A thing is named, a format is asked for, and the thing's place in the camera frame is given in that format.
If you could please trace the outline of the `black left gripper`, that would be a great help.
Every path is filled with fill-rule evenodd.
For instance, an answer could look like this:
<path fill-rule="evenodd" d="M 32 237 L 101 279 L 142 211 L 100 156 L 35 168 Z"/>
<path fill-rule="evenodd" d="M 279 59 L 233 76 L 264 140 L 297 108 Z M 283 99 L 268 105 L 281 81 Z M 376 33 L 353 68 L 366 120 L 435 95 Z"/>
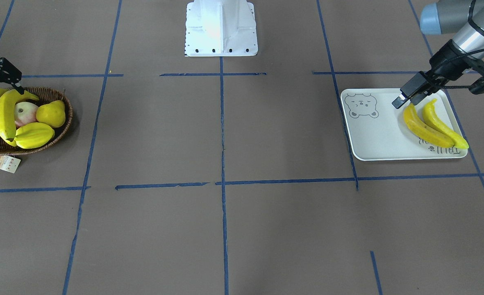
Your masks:
<path fill-rule="evenodd" d="M 484 48 L 464 53 L 450 40 L 431 58 L 430 63 L 429 82 L 424 72 L 415 74 L 400 88 L 401 94 L 392 101 L 394 108 L 400 109 L 407 102 L 416 106 L 440 89 L 467 89 L 473 95 L 484 93 Z M 476 71 L 480 78 L 470 85 L 446 86 L 470 70 Z"/>

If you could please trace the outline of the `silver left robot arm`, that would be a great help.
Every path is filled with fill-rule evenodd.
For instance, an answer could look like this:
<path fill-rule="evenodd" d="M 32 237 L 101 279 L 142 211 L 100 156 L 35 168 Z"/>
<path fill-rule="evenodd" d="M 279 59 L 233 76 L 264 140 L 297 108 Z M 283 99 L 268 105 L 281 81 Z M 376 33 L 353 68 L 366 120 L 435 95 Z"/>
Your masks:
<path fill-rule="evenodd" d="M 392 105 L 414 105 L 459 79 L 470 70 L 480 77 L 466 86 L 472 94 L 484 93 L 484 0 L 440 0 L 423 8 L 420 31 L 424 35 L 453 34 L 429 60 L 431 68 L 415 74 L 400 88 Z"/>

